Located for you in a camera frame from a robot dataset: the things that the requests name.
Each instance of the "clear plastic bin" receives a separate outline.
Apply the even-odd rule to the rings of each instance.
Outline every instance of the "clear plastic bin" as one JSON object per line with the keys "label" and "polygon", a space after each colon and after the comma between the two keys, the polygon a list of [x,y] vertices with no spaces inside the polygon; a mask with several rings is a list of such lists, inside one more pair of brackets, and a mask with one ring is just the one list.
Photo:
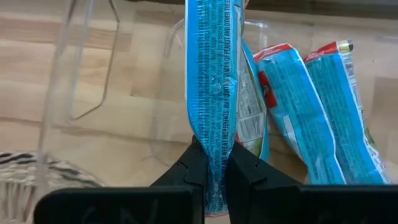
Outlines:
{"label": "clear plastic bin", "polygon": [[[153,183],[193,134],[185,111],[183,6],[122,0],[20,4],[26,5],[0,3],[0,19],[8,24],[0,32],[0,143],[2,152],[12,152],[0,156],[26,152],[41,165],[24,167],[28,172],[20,176],[15,166],[12,172],[0,167],[11,175],[0,183],[13,184],[0,189],[3,202],[13,200],[18,188],[11,186],[30,193],[23,215],[0,218],[30,222],[34,203],[63,187]],[[288,42],[302,55],[353,39],[367,124],[398,180],[398,21],[246,11],[244,38],[253,51]],[[270,163],[303,182],[305,166],[273,125],[270,130]]]}

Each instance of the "wooden table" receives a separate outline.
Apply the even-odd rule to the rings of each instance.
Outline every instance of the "wooden table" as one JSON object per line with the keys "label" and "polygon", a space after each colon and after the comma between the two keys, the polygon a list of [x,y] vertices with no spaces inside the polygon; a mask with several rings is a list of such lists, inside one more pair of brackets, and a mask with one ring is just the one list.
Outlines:
{"label": "wooden table", "polygon": [[[164,57],[171,27],[183,18],[183,6],[117,1],[121,34],[110,74],[108,97],[103,95],[116,23],[106,1],[95,1],[93,19],[76,65],[74,21],[60,64],[53,123],[44,149],[99,177],[106,185],[149,185],[163,174],[189,144],[192,131],[185,114],[183,31]],[[55,43],[65,2],[0,2],[0,143],[2,151],[36,151],[44,115],[45,93],[52,71]],[[77,10],[84,15],[84,10]],[[331,41],[354,40],[355,72],[366,120],[387,167],[396,169],[398,153],[398,22],[375,19],[309,16],[248,11],[248,19],[266,28],[245,27],[253,49],[289,42],[305,55]],[[67,91],[78,75],[76,92]],[[303,181],[306,168],[271,127],[270,163]]]}

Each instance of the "crinkled plastic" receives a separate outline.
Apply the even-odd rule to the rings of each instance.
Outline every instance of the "crinkled plastic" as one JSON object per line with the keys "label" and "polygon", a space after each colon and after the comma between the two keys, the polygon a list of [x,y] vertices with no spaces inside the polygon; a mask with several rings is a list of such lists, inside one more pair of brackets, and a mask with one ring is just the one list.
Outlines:
{"label": "crinkled plastic", "polygon": [[190,125],[209,158],[206,212],[228,211],[224,173],[236,133],[242,1],[185,3],[185,97]]}
{"label": "crinkled plastic", "polygon": [[238,123],[236,140],[261,159],[268,161],[267,108],[257,77],[253,54],[242,41],[241,69],[238,73]]}
{"label": "crinkled plastic", "polygon": [[384,184],[384,166],[364,123],[350,40],[333,42],[305,58],[330,119],[336,157],[347,184]]}
{"label": "crinkled plastic", "polygon": [[335,139],[299,53],[280,44],[254,54],[266,105],[281,133],[308,167],[312,184],[344,184]]}

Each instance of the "barcode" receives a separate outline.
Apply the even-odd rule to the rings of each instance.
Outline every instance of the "barcode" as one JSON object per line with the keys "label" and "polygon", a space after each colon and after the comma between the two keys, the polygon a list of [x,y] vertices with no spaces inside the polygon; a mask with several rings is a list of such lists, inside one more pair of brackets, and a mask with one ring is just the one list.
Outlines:
{"label": "barcode", "polygon": [[262,113],[240,119],[238,128],[239,140],[245,142],[261,138],[263,129],[264,118]]}
{"label": "barcode", "polygon": [[353,56],[351,52],[341,54],[348,78],[354,77]]}

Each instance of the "white label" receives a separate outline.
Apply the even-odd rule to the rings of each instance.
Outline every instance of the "white label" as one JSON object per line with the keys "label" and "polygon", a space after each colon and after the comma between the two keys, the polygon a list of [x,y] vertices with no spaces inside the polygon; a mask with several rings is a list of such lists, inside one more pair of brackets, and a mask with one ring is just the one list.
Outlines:
{"label": "white label", "polygon": [[240,58],[240,69],[238,73],[238,116],[245,118],[252,114],[261,112],[260,104],[256,94],[255,86],[251,80],[250,71],[242,52]]}
{"label": "white label", "polygon": [[259,113],[238,121],[238,136],[241,142],[262,138],[264,131],[264,114]]}
{"label": "white label", "polygon": [[284,121],[284,126],[286,129],[287,137],[289,139],[290,145],[292,146],[293,150],[296,152],[296,154],[299,156],[301,160],[303,160],[303,157],[301,156],[299,145],[297,144],[297,138],[296,134],[294,133],[294,128],[292,121],[290,120],[289,116],[283,116],[282,120]]}
{"label": "white label", "polygon": [[353,56],[351,55],[351,52],[341,53],[341,59],[343,60],[345,70],[347,71],[347,77],[353,78],[354,66],[353,66]]}

